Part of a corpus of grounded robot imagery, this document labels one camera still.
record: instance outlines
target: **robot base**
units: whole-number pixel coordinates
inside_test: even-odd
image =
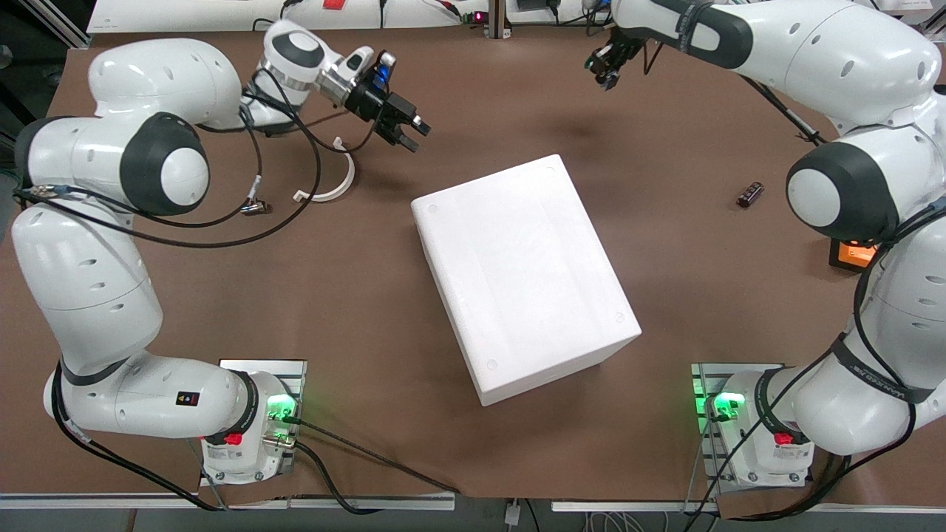
[[[697,394],[698,414],[721,418],[701,422],[702,455],[707,459],[707,474],[717,470],[743,440],[744,434],[759,420],[755,406],[755,386],[766,364],[695,364],[693,386]],[[812,464],[815,445],[779,445],[764,425],[755,430],[733,454],[725,470],[719,471],[719,491],[750,488],[803,488]]]
[[[291,447],[293,427],[272,419],[270,412],[273,405],[285,403],[291,404],[290,414],[295,415],[295,401],[286,385],[270,373],[249,375],[259,392],[259,406],[242,441],[238,445],[201,442],[204,471],[217,484],[250,484],[272,478],[281,471],[284,451]]]

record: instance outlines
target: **white round joint cap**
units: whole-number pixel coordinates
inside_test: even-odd
[[[827,175],[811,168],[803,168],[788,179],[788,203],[812,227],[831,225],[841,213],[837,187]]]
[[[161,166],[161,188],[175,204],[195,204],[207,191],[209,182],[207,162],[203,155],[191,148],[172,151]]]
[[[319,47],[319,42],[315,39],[312,39],[310,35],[303,33],[302,31],[293,31],[289,34],[289,42],[295,44],[300,50],[305,50],[306,52],[311,52],[312,50]]]

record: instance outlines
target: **metal post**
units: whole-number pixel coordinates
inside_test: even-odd
[[[76,27],[51,0],[20,0],[20,3],[69,47],[88,48],[92,42],[89,34]]]
[[[489,39],[508,39],[512,31],[506,27],[506,0],[489,0],[489,25],[486,37]]]

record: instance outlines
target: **orange and black object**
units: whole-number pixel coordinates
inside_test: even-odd
[[[842,242],[838,239],[831,239],[831,254],[828,256],[828,263],[835,268],[849,270],[851,272],[862,273],[867,269],[870,260],[874,258],[877,248],[874,246],[861,247]]]

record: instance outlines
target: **black strap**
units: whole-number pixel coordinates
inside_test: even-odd
[[[837,358],[837,361],[861,381],[866,382],[871,387],[884,392],[892,398],[900,399],[910,404],[920,404],[926,401],[926,399],[930,397],[930,394],[933,393],[933,390],[927,390],[925,388],[900,386],[888,377],[881,375],[872,367],[861,362],[861,359],[857,358],[854,353],[850,352],[850,349],[844,345],[844,338],[845,334],[841,333],[837,337],[837,340],[834,340],[834,343],[831,345],[831,350],[834,353],[834,357]]]
[[[805,437],[805,434],[782,423],[772,414],[772,405],[768,401],[768,385],[772,381],[772,377],[779,371],[780,368],[767,369],[756,381],[756,410],[759,412],[759,420],[772,434],[791,434],[794,445],[808,443],[809,440]]]
[[[250,376],[245,371],[231,370],[231,372],[246,384],[246,408],[243,410],[243,416],[234,423],[234,426],[204,438],[210,445],[223,445],[226,443],[223,438],[229,434],[245,433],[246,430],[250,428],[254,418],[256,418],[256,408],[259,406],[259,391],[256,389],[256,383],[253,382],[253,379],[250,379]]]
[[[700,15],[712,6],[712,0],[691,0],[687,8],[680,13],[680,18],[676,19],[676,32],[680,34],[676,41],[676,49],[685,54],[690,54],[693,32],[696,30]]]

